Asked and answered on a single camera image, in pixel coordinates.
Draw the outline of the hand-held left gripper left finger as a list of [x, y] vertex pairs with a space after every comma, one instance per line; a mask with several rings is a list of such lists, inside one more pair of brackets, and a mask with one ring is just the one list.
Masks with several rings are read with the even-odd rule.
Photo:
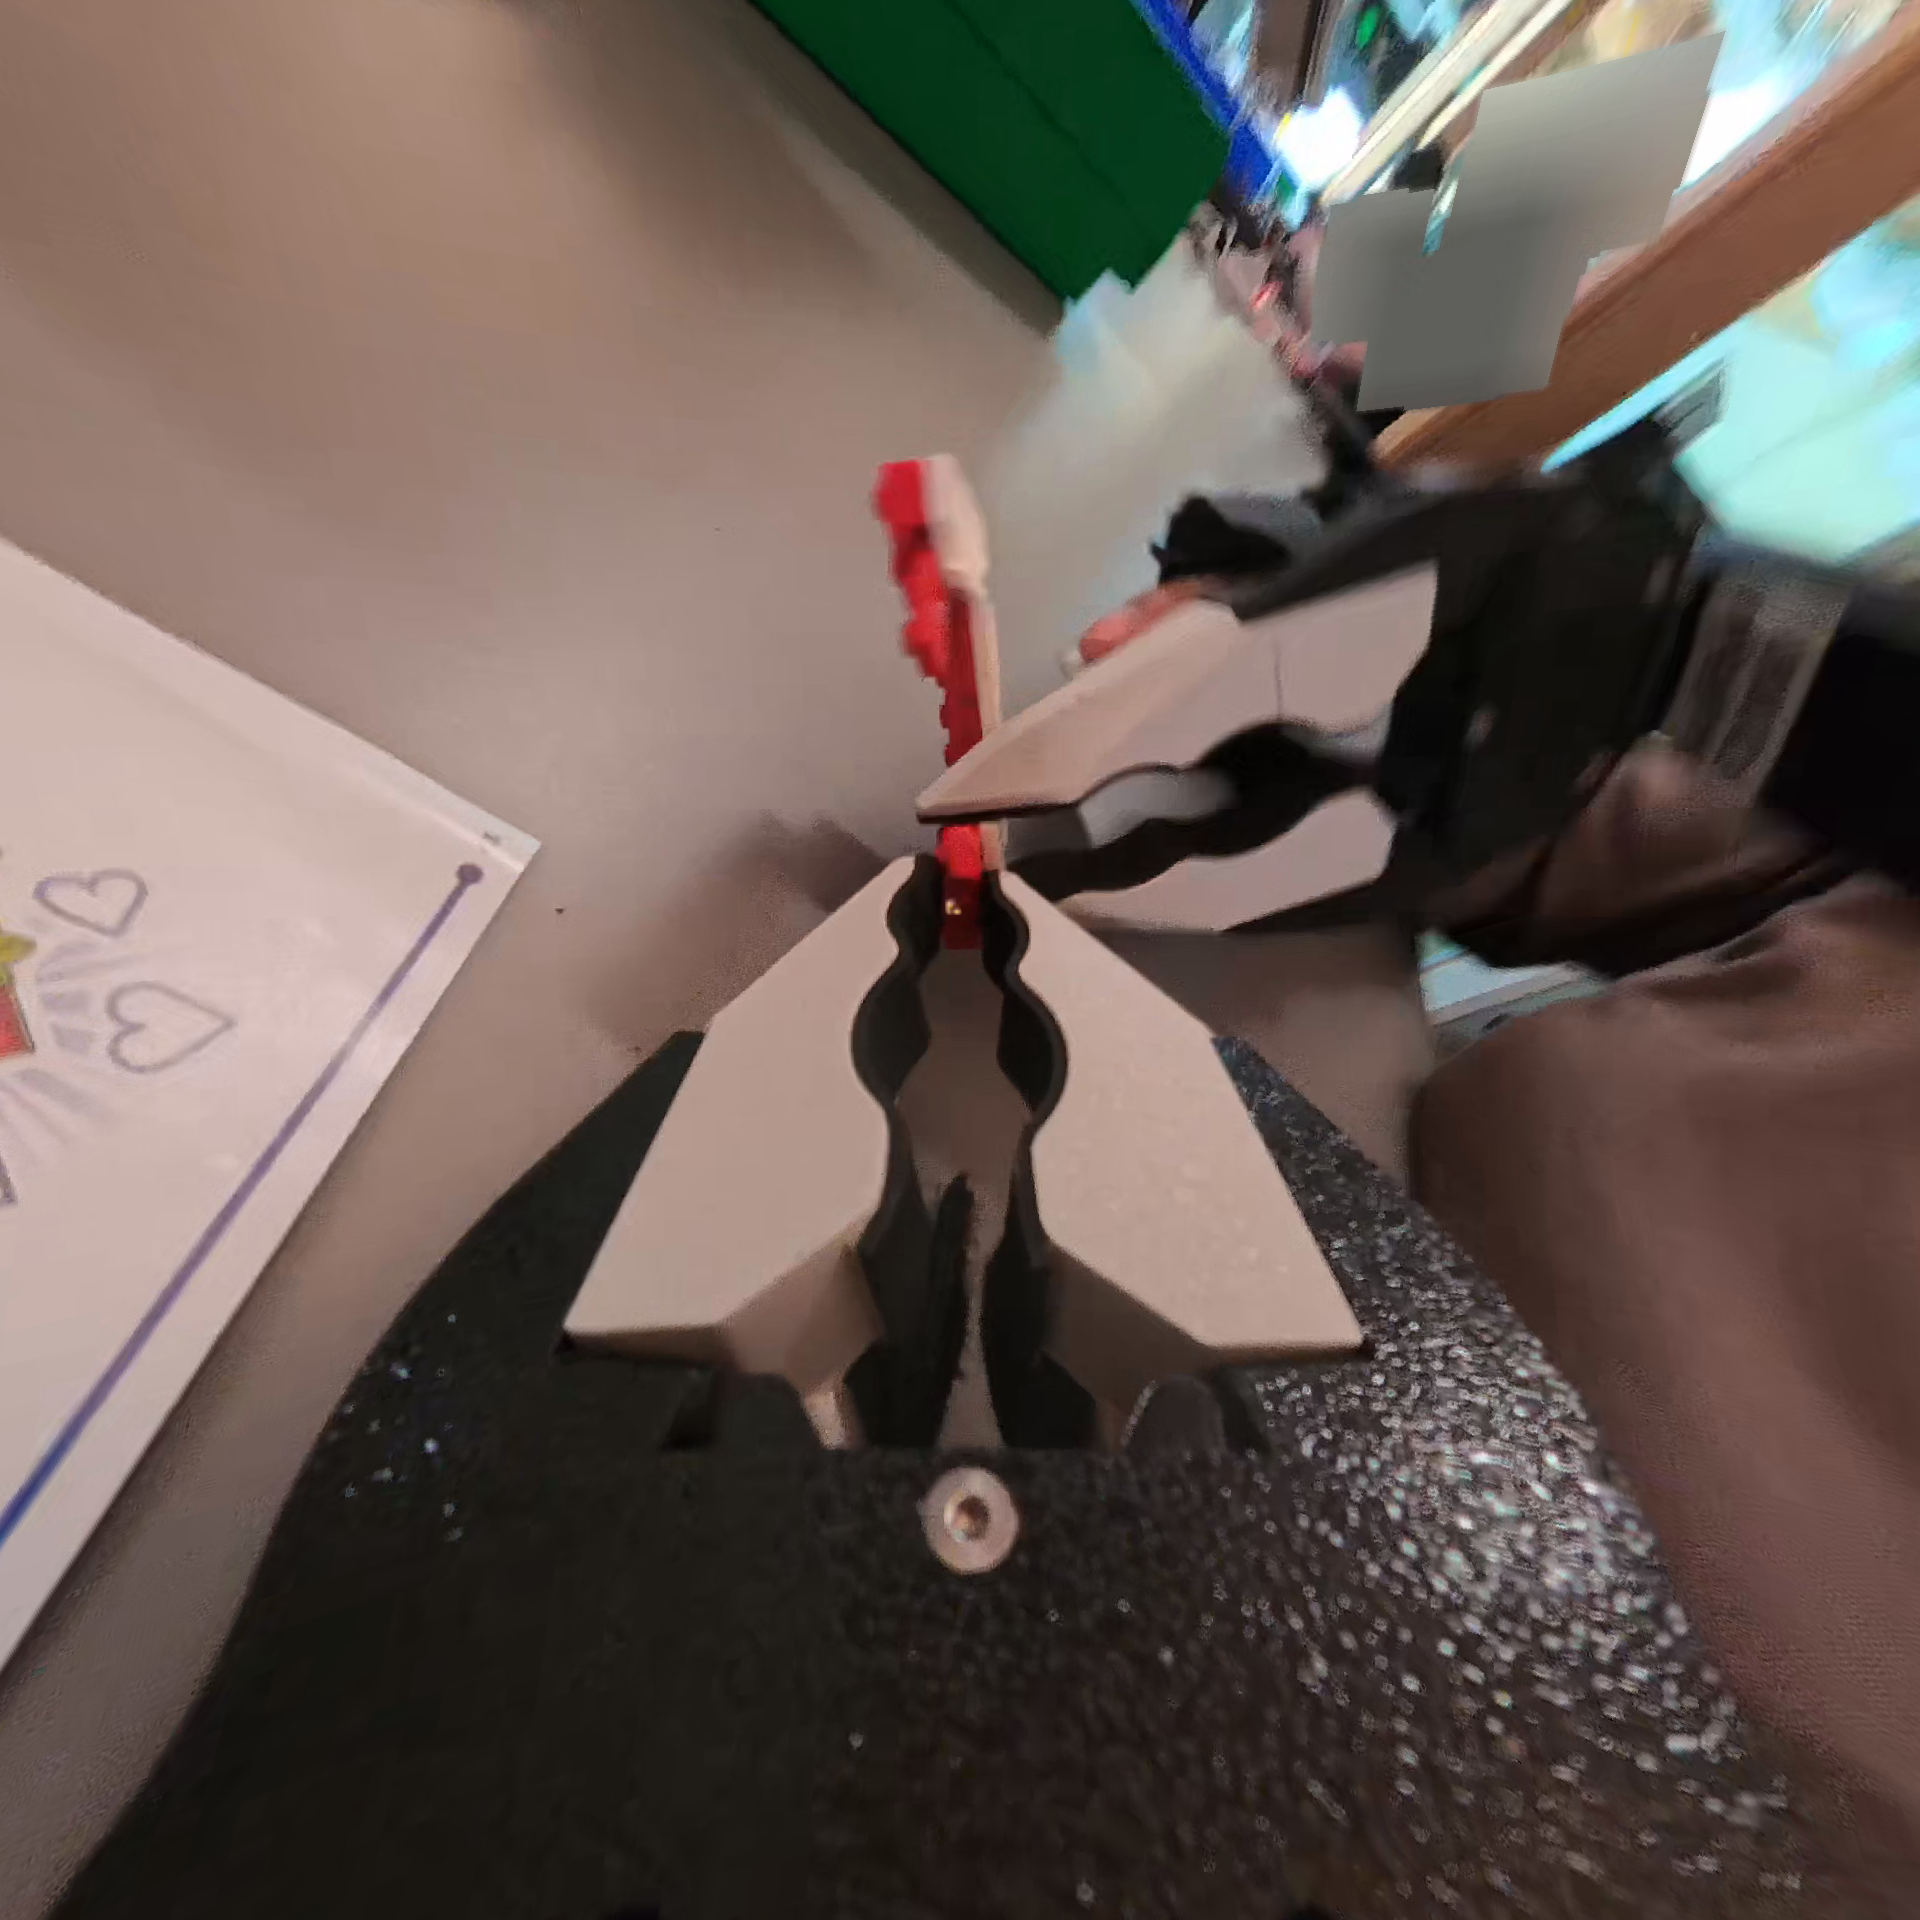
[[573, 1346], [778, 1380], [830, 1447], [932, 1447], [962, 1352], [962, 1192], [901, 1092], [930, 1043], [947, 873], [901, 858], [696, 1037], [566, 1310]]

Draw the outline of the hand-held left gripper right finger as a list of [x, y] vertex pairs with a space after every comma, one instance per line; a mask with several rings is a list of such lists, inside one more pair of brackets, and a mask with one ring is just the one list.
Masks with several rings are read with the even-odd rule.
[[1093, 1450], [1173, 1381], [1362, 1353], [1212, 1029], [1020, 876], [982, 886], [981, 939], [1027, 1109], [981, 1283], [1000, 1439]]

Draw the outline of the white lego instruction booklet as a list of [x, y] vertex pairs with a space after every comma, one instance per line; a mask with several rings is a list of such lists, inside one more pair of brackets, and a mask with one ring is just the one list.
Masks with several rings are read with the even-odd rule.
[[3, 1658], [541, 842], [3, 552]]

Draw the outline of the person's right hand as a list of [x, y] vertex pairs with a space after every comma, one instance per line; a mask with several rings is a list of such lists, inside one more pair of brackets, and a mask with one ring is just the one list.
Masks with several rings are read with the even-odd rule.
[[1171, 617], [1179, 608], [1209, 598], [1212, 582], [1200, 578], [1174, 580], [1146, 588], [1125, 604], [1093, 620], [1064, 654], [1063, 670], [1068, 677], [1079, 676], [1088, 665], [1114, 655], [1133, 644], [1157, 623]]

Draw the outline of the wooden beam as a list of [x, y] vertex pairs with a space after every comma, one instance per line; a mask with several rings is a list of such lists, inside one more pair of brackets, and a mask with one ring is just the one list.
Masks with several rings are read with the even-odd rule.
[[1540, 391], [1413, 410], [1382, 467], [1539, 464], [1918, 192], [1918, 6], [1831, 64], [1591, 270]]

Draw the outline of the red and white lego assembly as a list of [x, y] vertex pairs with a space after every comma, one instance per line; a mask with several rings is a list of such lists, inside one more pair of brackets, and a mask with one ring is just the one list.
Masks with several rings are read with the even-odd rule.
[[[873, 512], [903, 604], [901, 650], [939, 693], [942, 769], [959, 765], [1003, 718], [991, 540], [954, 456], [877, 467]], [[899, 920], [927, 964], [937, 948], [987, 953], [991, 882], [1004, 863], [996, 826], [941, 817], [932, 851], [901, 887]]]

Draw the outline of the green plastic bin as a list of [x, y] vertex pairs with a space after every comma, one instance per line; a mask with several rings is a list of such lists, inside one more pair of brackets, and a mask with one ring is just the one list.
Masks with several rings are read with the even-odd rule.
[[1231, 168], [1231, 113], [1148, 6], [757, 2], [1050, 293], [1138, 283]]

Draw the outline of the blue plastic bin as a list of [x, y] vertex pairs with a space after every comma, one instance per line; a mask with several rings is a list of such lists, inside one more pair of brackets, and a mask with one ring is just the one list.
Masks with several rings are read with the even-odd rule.
[[1224, 185], [1240, 200], [1272, 193], [1279, 117], [1254, 74], [1256, 4], [1135, 2], [1164, 51], [1227, 135]]

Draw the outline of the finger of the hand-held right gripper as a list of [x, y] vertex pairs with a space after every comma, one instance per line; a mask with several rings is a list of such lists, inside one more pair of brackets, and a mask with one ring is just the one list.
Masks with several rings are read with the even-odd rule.
[[1436, 570], [1398, 570], [1254, 617], [1192, 598], [989, 731], [920, 792], [918, 817], [1081, 804], [1268, 727], [1332, 757], [1379, 752], [1429, 650], [1436, 594]]
[[1101, 933], [1227, 933], [1377, 882], [1397, 820], [1347, 763], [1152, 767], [1006, 820], [1015, 872]]

